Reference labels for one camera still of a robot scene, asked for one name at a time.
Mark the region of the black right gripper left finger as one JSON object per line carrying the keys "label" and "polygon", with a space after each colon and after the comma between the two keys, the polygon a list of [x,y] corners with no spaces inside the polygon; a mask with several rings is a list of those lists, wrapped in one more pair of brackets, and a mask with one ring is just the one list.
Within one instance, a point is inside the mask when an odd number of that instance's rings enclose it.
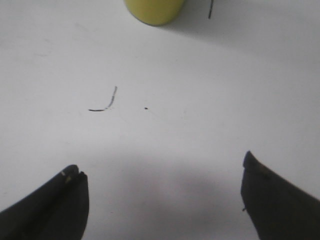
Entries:
{"label": "black right gripper left finger", "polygon": [[72,164],[0,213],[2,240],[80,240],[90,209],[87,175]]}

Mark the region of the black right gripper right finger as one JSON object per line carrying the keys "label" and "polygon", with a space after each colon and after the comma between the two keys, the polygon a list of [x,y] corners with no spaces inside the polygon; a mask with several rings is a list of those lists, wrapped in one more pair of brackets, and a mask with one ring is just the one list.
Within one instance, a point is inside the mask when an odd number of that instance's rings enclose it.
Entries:
{"label": "black right gripper right finger", "polygon": [[318,240],[320,201],[260,163],[248,151],[240,194],[259,239]]}

